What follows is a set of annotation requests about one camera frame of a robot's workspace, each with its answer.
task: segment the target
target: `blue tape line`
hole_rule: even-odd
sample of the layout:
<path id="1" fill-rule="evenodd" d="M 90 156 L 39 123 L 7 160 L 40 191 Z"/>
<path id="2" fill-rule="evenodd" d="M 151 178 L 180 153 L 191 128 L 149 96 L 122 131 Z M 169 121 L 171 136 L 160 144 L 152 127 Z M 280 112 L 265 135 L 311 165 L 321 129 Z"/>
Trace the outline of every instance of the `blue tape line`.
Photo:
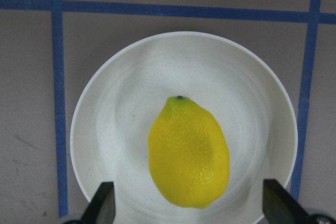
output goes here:
<path id="1" fill-rule="evenodd" d="M 55 129 L 58 186 L 58 214 L 68 214 L 67 148 L 65 124 L 62 0 L 51 0 L 54 64 Z"/>
<path id="2" fill-rule="evenodd" d="M 127 4 L 107 2 L 63 1 L 64 12 L 109 13 L 128 15 L 308 22 L 309 13 L 279 10 L 234 9 L 175 5 Z"/>
<path id="3" fill-rule="evenodd" d="M 320 13 L 320 24 L 336 25 L 336 14 L 334 13 Z"/>
<path id="4" fill-rule="evenodd" d="M 304 145 L 306 142 L 307 121 L 309 112 L 310 85 L 314 65 L 314 54 L 319 24 L 321 0 L 310 0 L 309 21 L 307 27 L 306 47 L 303 59 L 299 110 L 298 110 L 298 152 L 294 166 L 290 193 L 295 200 L 299 200 Z"/>
<path id="5" fill-rule="evenodd" d="M 0 0 L 0 9 L 50 10 L 50 0 Z"/>

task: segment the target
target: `white bowl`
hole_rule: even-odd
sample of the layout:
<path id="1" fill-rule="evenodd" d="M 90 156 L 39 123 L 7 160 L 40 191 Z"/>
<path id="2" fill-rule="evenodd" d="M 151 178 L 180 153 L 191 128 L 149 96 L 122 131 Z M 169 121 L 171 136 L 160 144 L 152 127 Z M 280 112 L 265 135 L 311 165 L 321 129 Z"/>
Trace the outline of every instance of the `white bowl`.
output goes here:
<path id="1" fill-rule="evenodd" d="M 166 201 L 149 172 L 148 133 L 173 95 L 209 110 L 229 147 L 229 185 L 203 210 Z M 114 181 L 116 224 L 256 223 L 262 180 L 289 181 L 297 127 L 283 85 L 262 60 L 222 37 L 182 31 L 133 43 L 94 74 L 75 110 L 70 150 L 88 201 L 101 182 Z"/>

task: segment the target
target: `bowl rim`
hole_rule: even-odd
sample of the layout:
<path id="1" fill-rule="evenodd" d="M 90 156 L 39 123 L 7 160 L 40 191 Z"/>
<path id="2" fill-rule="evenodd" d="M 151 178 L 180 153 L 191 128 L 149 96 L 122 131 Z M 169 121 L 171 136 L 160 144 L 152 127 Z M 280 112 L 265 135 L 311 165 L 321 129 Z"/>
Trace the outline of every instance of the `bowl rim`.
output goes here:
<path id="1" fill-rule="evenodd" d="M 260 59 L 256 54 L 254 54 L 252 51 L 250 51 L 249 49 L 245 48 L 244 46 L 221 36 L 218 35 L 214 35 L 214 34 L 210 34 L 210 33 L 204 33 L 204 32 L 200 32 L 200 31 L 172 31 L 172 32 L 166 32 L 166 33 L 160 33 L 160 34 L 155 34 L 152 36 L 148 36 L 145 37 L 143 39 L 140 39 L 136 42 L 133 42 L 131 44 L 129 44 L 128 46 L 124 47 L 123 49 L 119 50 L 118 52 L 116 52 L 114 55 L 112 55 L 107 61 L 105 61 L 103 63 L 103 65 L 101 65 L 99 67 L 99 69 L 93 74 L 93 76 L 90 78 L 90 80 L 87 82 L 85 88 L 83 89 L 80 98 L 77 101 L 76 104 L 76 108 L 74 111 L 74 114 L 72 116 L 72 120 L 71 120 L 71 126 L 70 126 L 70 134 L 69 134 L 69 145 L 70 145 L 70 158 L 71 158 L 71 163 L 72 163 L 72 167 L 73 167 L 73 171 L 77 180 L 77 183 L 80 186 L 81 191 L 83 192 L 85 198 L 87 201 L 91 200 L 91 197 L 88 195 L 88 192 L 85 190 L 85 187 L 82 183 L 82 180 L 80 178 L 80 175 L 78 173 L 77 170 L 77 165 L 75 162 L 75 157 L 74 157 L 74 128 L 75 128 L 75 124 L 77 121 L 77 116 L 79 113 L 79 110 L 81 108 L 81 104 L 87 94 L 87 92 L 89 91 L 90 87 L 92 86 L 93 82 L 96 80 L 96 78 L 104 71 L 104 69 L 109 65 L 112 64 L 117 58 L 121 57 L 125 52 L 127 52 L 128 50 L 131 50 L 141 44 L 147 43 L 151 40 L 156 40 L 156 39 L 160 39 L 160 38 L 166 38 L 166 37 L 174 37 L 174 36 L 200 36 L 200 37 L 206 37 L 206 38 L 210 38 L 210 39 L 216 39 L 216 40 L 220 40 L 224 43 L 227 43 L 229 45 L 232 45 L 240 50 L 242 50 L 243 52 L 245 52 L 246 54 L 248 54 L 249 56 L 253 57 L 259 64 L 261 64 L 262 67 L 265 68 L 265 70 L 267 70 L 267 72 L 273 77 L 273 79 L 276 81 L 276 83 L 278 84 L 279 88 L 281 89 L 285 99 L 286 99 L 286 103 L 290 109 L 290 116 L 291 116 L 291 120 L 294 124 L 293 129 L 294 129 L 294 135 L 295 135 L 295 139 L 294 139 L 294 156 L 293 156 L 293 161 L 291 163 L 291 167 L 289 168 L 289 172 L 286 178 L 286 181 L 284 184 L 282 184 L 283 187 L 287 187 L 292 173 L 293 173 L 293 169 L 294 169 L 294 165 L 296 163 L 296 159 L 297 159 L 297 150 L 298 150 L 298 129 L 297 129 L 297 122 L 296 122 L 296 116 L 295 116 L 295 112 L 293 109 L 293 105 L 292 102 L 289 98 L 289 95 L 284 87 L 284 85 L 281 83 L 281 81 L 279 80 L 279 78 L 276 76 L 276 74 L 273 72 L 273 70 L 262 60 Z M 262 218 L 264 217 L 264 215 L 262 214 L 255 222 L 254 224 L 256 224 L 257 222 L 259 222 Z"/>

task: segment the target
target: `lemon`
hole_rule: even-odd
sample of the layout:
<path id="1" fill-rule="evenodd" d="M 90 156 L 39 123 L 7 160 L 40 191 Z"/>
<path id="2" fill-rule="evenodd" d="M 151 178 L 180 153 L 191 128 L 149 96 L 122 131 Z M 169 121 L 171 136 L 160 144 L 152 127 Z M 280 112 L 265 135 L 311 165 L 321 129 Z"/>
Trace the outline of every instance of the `lemon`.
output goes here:
<path id="1" fill-rule="evenodd" d="M 169 97 L 149 133 L 149 169 L 161 194 L 180 207 L 206 208 L 225 191 L 229 151 L 221 127 L 187 97 Z"/>

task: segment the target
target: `gray floor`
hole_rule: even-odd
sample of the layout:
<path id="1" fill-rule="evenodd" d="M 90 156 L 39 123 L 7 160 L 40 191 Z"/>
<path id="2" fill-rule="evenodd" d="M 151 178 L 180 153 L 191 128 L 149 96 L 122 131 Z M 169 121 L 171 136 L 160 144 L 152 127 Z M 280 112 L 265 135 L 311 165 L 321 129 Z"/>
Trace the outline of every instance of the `gray floor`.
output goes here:
<path id="1" fill-rule="evenodd" d="M 310 0 L 72 0 L 307 12 Z M 321 12 L 336 13 L 335 0 Z M 86 83 L 114 53 L 167 31 L 203 31 L 250 49 L 279 77 L 298 113 L 306 23 L 63 13 L 67 141 Z M 300 203 L 336 217 L 336 26 L 319 25 Z M 58 219 L 50 11 L 0 9 L 0 223 Z M 69 213 L 85 200 L 68 159 Z"/>

